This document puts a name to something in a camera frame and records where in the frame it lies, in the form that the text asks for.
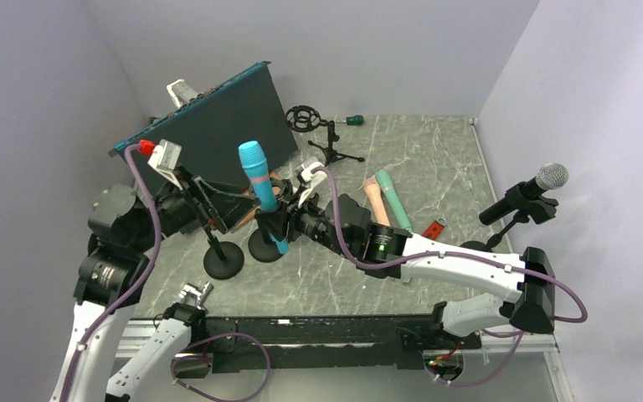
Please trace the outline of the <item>black round base shock mount stand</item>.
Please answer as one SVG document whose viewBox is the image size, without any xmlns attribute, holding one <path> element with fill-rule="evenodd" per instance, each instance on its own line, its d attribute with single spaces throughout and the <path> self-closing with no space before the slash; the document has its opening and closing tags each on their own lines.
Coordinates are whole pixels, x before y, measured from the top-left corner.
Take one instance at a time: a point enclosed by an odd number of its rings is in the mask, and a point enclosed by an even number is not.
<svg viewBox="0 0 643 402">
<path fill-rule="evenodd" d="M 251 184 L 260 207 L 255 212 L 258 229 L 250 236 L 248 248 L 255 260 L 270 263 L 279 260 L 288 251 L 286 230 L 283 230 L 280 238 L 276 238 L 263 225 L 259 215 L 275 212 L 294 193 L 294 188 L 289 179 L 282 178 L 277 173 L 267 174 L 265 180 L 255 178 L 251 180 Z"/>
</svg>

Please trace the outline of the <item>blue microphone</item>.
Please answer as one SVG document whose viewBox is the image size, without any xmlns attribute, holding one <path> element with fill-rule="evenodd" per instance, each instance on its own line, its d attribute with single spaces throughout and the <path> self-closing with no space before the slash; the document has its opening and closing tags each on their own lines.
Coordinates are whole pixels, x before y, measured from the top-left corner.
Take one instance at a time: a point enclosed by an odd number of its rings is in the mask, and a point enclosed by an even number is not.
<svg viewBox="0 0 643 402">
<path fill-rule="evenodd" d="M 264 225 L 266 213 L 278 209 L 266 156 L 257 141 L 240 144 L 238 153 L 241 167 L 250 181 L 254 195 L 260 201 L 260 209 L 255 213 L 258 229 L 249 238 L 249 253 L 259 262 L 279 260 L 288 251 L 288 244 L 286 240 L 272 235 Z"/>
</svg>

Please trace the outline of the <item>black round base clip stand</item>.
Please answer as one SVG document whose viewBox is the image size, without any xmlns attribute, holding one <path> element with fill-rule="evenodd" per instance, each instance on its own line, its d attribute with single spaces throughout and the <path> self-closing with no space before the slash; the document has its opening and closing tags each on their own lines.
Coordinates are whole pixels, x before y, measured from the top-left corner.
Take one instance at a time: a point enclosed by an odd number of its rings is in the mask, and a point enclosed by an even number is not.
<svg viewBox="0 0 643 402">
<path fill-rule="evenodd" d="M 203 230 L 208 239 L 208 250 L 203 257 L 205 272 L 216 280 L 228 280 L 237 276 L 244 266 L 244 252 L 235 243 L 220 241 L 213 234 L 211 224 L 206 224 Z"/>
</svg>

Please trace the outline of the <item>pink microphone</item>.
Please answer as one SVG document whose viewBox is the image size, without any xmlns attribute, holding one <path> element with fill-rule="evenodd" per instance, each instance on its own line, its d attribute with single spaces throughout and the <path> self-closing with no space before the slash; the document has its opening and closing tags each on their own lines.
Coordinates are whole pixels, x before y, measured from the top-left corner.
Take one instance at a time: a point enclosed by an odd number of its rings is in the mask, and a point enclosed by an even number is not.
<svg viewBox="0 0 643 402">
<path fill-rule="evenodd" d="M 382 199 L 382 191 L 374 177 L 367 178 L 363 183 L 364 193 L 370 201 L 373 215 L 379 224 L 390 226 L 390 221 Z"/>
</svg>

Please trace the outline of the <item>mint green microphone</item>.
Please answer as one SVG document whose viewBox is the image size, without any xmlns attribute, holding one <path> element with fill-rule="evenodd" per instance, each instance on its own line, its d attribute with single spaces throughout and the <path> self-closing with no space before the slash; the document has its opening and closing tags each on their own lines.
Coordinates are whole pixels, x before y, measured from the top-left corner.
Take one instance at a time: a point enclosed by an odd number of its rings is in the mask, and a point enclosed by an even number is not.
<svg viewBox="0 0 643 402">
<path fill-rule="evenodd" d="M 408 232 L 412 232 L 413 226 L 395 190 L 392 178 L 385 170 L 378 171 L 375 174 L 375 178 L 382 190 L 383 195 L 388 201 L 388 205 L 390 206 L 399 226 L 407 230 Z"/>
</svg>

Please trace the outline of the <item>silver black microphone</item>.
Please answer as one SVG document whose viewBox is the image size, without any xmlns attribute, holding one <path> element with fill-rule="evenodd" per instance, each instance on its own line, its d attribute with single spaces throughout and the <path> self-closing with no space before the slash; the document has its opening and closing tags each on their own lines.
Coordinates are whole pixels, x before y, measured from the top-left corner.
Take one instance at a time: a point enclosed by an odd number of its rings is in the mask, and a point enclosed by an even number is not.
<svg viewBox="0 0 643 402">
<path fill-rule="evenodd" d="M 503 198 L 479 213 L 479 220 L 490 225 L 510 213 L 527 215 L 535 224 L 543 224 L 555 218 L 559 202 L 543 195 L 563 187 L 569 180 L 569 170 L 560 163 L 542 166 L 537 175 L 528 181 L 509 188 Z"/>
</svg>

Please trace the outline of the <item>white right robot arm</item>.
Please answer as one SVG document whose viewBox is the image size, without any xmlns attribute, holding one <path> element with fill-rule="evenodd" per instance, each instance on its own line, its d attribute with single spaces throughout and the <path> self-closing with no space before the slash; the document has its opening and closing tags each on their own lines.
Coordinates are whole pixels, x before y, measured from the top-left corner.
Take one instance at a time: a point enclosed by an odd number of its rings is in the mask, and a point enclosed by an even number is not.
<svg viewBox="0 0 643 402">
<path fill-rule="evenodd" d="M 555 329 L 555 274 L 547 254 L 535 247 L 501 254 L 447 245 L 373 222 L 371 212 L 342 193 L 324 208 L 313 196 L 299 202 L 286 193 L 273 211 L 255 218 L 271 239 L 301 235 L 351 261 L 379 279 L 431 279 L 480 291 L 464 301 L 435 305 L 430 341 L 447 348 L 458 338 L 490 327 L 511 325 L 540 334 Z"/>
</svg>

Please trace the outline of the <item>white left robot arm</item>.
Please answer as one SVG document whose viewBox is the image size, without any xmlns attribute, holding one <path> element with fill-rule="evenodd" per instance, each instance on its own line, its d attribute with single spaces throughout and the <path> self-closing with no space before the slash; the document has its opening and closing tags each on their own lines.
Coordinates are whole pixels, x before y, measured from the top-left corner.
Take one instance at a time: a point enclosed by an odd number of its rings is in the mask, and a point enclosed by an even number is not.
<svg viewBox="0 0 643 402">
<path fill-rule="evenodd" d="M 104 190 L 88 221 L 91 237 L 79 268 L 72 333 L 53 400 L 132 401 L 177 353 L 231 351 L 234 326 L 207 319 L 203 303 L 212 285 L 187 285 L 135 356 L 123 368 L 111 368 L 163 240 L 200 226 L 209 243 L 206 273 L 214 280 L 229 279 L 242 269 L 244 254 L 236 244 L 218 240 L 217 233 L 227 232 L 255 206 L 250 196 L 228 192 L 181 167 L 156 194 L 122 184 Z"/>
</svg>

